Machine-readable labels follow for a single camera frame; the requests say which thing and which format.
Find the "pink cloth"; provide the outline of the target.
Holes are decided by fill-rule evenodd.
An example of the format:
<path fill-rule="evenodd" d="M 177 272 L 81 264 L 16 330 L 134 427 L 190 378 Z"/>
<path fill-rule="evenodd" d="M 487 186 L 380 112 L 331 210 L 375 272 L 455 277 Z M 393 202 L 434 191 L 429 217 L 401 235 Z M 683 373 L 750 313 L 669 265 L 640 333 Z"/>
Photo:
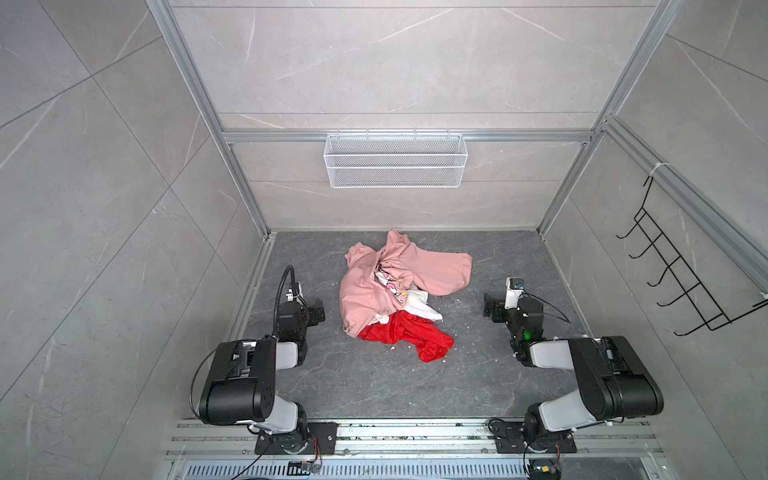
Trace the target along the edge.
<path fill-rule="evenodd" d="M 348 271 L 340 282 L 340 311 L 344 332 L 352 338 L 403 310 L 412 287 L 430 296 L 466 288 L 473 263 L 467 253 L 424 250 L 396 230 L 387 234 L 381 249 L 357 243 L 345 259 Z"/>

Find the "red cloth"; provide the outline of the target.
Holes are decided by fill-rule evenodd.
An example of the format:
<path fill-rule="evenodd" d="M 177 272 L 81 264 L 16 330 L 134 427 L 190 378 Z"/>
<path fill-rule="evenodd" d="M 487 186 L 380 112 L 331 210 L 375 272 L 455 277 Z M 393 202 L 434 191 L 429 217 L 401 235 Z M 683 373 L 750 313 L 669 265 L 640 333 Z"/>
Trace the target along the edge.
<path fill-rule="evenodd" d="M 433 321 L 405 310 L 390 315 L 385 324 L 375 323 L 365 327 L 358 337 L 386 345 L 406 342 L 416 348 L 419 359 L 424 363 L 444 358 L 455 344 L 454 338 L 437 328 Z"/>

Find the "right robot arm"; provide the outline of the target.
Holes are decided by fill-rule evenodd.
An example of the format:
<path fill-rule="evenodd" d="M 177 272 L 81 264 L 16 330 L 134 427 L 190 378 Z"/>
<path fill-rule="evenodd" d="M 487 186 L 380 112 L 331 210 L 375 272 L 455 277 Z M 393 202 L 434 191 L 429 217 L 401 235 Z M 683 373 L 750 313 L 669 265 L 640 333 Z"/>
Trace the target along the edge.
<path fill-rule="evenodd" d="M 548 339 L 547 304 L 527 292 L 514 307 L 484 296 L 483 315 L 507 327 L 523 366 L 571 371 L 576 378 L 573 392 L 529 406 L 521 421 L 491 418 L 487 427 L 499 453 L 574 453 L 572 434 L 579 429 L 662 412 L 661 389 L 625 337 Z"/>

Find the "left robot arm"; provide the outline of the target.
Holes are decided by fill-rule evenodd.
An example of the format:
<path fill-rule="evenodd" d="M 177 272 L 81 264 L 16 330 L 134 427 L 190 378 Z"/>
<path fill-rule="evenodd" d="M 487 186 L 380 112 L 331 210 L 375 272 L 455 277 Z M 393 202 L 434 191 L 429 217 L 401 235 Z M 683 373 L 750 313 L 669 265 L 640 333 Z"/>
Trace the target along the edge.
<path fill-rule="evenodd" d="M 303 406 L 278 395 L 276 373 L 301 366 L 307 356 L 307 331 L 325 321 L 323 303 L 290 300 L 278 305 L 271 335 L 219 344 L 199 400 L 196 417 L 214 426 L 243 425 L 257 436 L 265 454 L 334 452 L 338 425 L 311 422 Z"/>

